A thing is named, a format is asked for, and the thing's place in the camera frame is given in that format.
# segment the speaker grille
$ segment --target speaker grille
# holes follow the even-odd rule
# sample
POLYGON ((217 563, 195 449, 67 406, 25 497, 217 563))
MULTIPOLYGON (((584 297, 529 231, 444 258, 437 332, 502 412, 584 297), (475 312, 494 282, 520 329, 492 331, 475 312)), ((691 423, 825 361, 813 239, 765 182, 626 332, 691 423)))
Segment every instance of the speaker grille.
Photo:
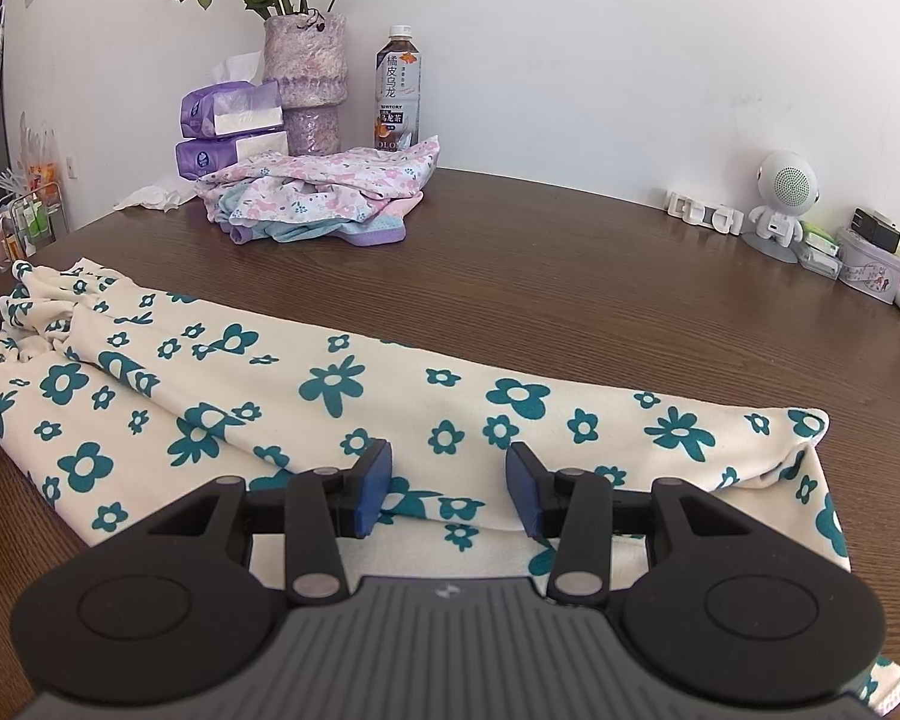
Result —
POLYGON ((810 179, 796 167, 785 167, 773 180, 773 194, 784 205, 802 205, 810 196, 810 179))

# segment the blue gripper pad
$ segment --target blue gripper pad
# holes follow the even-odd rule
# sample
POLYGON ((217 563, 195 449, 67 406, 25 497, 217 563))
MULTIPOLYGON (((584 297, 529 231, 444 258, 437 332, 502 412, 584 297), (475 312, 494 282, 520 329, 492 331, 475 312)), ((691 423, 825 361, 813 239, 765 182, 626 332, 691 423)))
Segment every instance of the blue gripper pad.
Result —
POLYGON ((370 470, 364 477, 364 484, 360 490, 360 503, 353 512, 357 538, 369 536, 370 531, 373 530, 380 509, 384 505, 384 498, 389 493, 392 475, 394 475, 394 449, 387 442, 373 460, 370 470))
POLYGON ((523 530, 530 538, 540 538, 540 497, 536 482, 513 445, 506 450, 506 491, 514 501, 523 530))

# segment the logo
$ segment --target logo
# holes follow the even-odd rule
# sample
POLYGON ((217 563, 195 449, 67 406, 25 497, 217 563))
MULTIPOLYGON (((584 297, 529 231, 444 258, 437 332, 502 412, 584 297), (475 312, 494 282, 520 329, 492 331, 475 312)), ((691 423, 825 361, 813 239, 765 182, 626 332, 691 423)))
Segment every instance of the logo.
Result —
POLYGON ((442 584, 436 590, 434 590, 434 595, 437 598, 442 598, 444 601, 448 601, 451 598, 456 598, 463 591, 456 586, 456 584, 442 584))

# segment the pile of clothes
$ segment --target pile of clothes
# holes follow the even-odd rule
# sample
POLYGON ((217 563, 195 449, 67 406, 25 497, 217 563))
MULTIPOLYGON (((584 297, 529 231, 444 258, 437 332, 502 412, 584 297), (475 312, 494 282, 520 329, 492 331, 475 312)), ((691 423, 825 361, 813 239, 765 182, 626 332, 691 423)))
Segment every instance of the pile of clothes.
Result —
POLYGON ((329 156, 266 153, 205 175, 197 196, 236 244, 333 235, 358 247, 406 237, 403 218, 423 199, 440 146, 351 148, 329 156))

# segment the oolong tea bottle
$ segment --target oolong tea bottle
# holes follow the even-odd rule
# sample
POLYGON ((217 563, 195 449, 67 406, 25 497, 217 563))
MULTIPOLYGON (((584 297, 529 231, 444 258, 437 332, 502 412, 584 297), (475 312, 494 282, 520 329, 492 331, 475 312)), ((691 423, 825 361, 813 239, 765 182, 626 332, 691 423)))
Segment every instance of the oolong tea bottle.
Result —
POLYGON ((420 52, 407 25, 391 27, 389 42, 377 55, 377 121, 374 147, 404 151, 419 139, 420 52))

